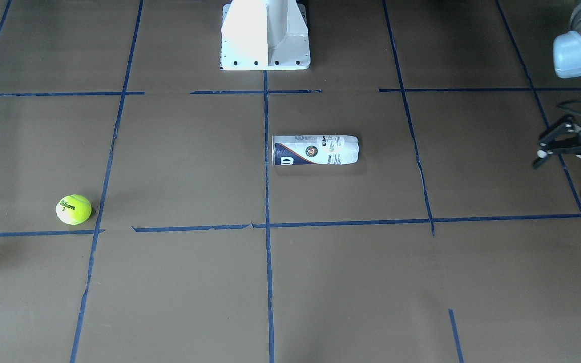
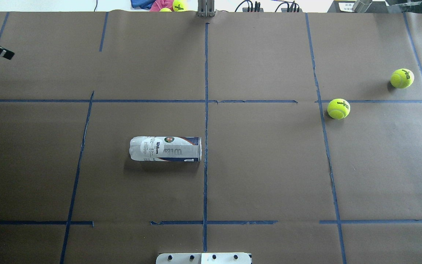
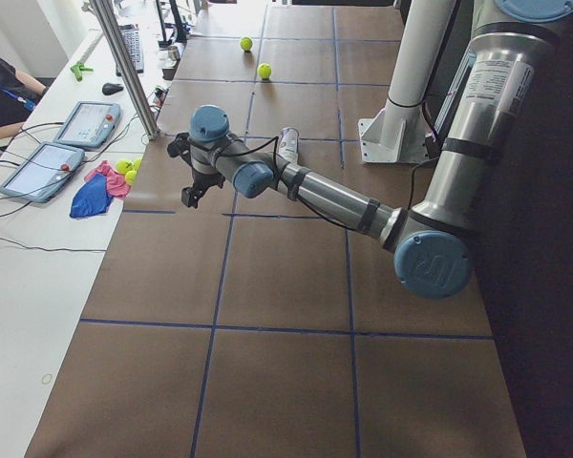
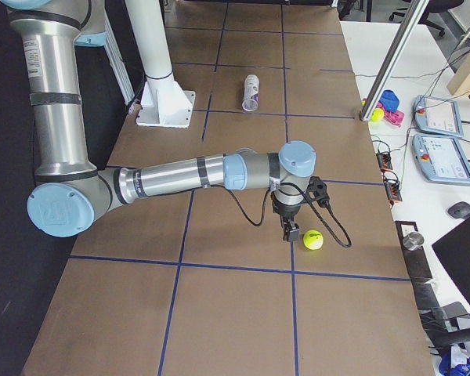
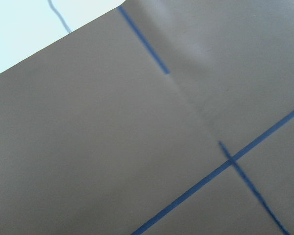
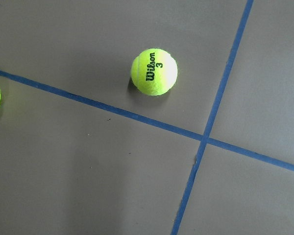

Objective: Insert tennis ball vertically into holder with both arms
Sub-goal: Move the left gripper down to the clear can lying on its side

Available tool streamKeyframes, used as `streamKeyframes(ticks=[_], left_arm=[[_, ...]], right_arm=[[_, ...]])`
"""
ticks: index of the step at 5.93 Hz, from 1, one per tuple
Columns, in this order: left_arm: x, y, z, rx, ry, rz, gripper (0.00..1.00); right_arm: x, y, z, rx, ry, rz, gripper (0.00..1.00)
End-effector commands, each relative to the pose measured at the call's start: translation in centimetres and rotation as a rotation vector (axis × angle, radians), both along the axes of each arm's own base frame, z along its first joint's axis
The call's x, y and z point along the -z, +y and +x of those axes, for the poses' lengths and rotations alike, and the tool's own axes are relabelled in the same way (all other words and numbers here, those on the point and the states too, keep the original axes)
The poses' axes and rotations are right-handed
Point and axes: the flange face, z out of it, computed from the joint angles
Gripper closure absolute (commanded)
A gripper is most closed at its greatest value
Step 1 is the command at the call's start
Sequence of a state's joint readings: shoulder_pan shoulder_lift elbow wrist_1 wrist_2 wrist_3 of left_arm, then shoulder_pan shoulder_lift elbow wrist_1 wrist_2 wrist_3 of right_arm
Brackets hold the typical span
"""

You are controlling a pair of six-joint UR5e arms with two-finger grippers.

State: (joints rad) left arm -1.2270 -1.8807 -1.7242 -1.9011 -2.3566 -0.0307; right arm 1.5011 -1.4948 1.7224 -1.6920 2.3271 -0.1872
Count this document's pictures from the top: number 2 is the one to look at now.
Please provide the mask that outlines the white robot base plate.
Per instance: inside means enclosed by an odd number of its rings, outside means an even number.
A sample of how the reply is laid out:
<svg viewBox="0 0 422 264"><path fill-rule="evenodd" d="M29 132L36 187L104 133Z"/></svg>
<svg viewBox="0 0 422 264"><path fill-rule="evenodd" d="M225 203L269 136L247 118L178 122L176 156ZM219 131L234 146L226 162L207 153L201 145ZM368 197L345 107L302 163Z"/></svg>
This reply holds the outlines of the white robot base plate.
<svg viewBox="0 0 422 264"><path fill-rule="evenodd" d="M252 264L252 255L245 252L161 253L156 264Z"/></svg>

